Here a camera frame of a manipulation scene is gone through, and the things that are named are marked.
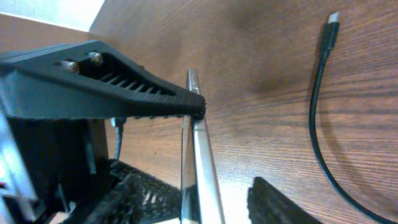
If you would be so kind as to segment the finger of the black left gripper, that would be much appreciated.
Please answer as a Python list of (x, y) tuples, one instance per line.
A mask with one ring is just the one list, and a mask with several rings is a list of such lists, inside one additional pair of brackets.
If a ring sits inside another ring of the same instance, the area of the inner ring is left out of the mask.
[(181, 214), (180, 189), (110, 159), (87, 196), (64, 223), (155, 223)]
[(1, 53), (1, 107), (20, 119), (203, 117), (203, 96), (91, 40)]

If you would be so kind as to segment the black smartphone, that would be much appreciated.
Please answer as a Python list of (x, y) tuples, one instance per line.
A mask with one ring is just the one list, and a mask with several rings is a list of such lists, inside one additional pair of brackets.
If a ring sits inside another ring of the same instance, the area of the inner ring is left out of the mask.
[(181, 223), (225, 222), (205, 118), (183, 118), (181, 195)]

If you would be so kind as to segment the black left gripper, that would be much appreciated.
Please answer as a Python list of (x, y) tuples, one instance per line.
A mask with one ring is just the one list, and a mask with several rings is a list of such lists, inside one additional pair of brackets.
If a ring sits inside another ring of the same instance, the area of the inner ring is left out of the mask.
[(1, 220), (101, 223), (115, 186), (104, 122), (112, 110), (80, 108), (19, 117), (1, 109)]

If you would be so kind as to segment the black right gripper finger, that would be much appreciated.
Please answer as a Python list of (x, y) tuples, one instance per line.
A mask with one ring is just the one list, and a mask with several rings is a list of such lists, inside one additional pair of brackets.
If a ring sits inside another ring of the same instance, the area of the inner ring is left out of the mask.
[(320, 224), (262, 177), (248, 189), (248, 210), (252, 224)]

